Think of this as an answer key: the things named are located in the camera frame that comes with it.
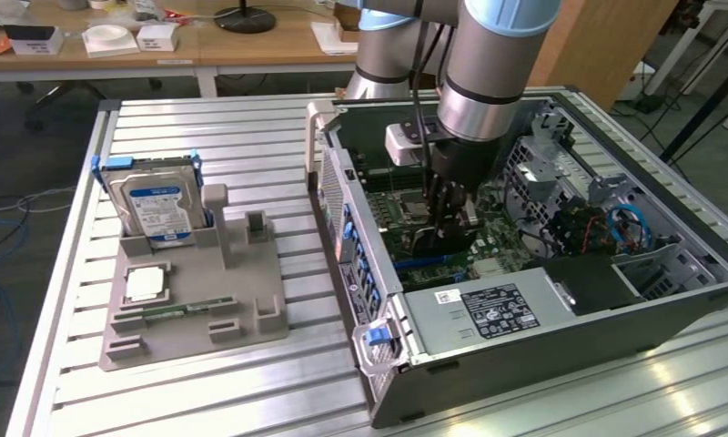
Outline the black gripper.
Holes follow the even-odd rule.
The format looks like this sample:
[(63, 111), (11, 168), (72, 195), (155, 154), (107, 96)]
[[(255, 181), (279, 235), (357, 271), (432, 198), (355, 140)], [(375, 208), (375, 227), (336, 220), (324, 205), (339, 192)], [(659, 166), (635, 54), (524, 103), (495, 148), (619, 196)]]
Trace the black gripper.
[(488, 177), (496, 159), (496, 141), (460, 138), (440, 140), (426, 172), (424, 199), (428, 223), (446, 237), (464, 222), (464, 210), (478, 197), (479, 185)]

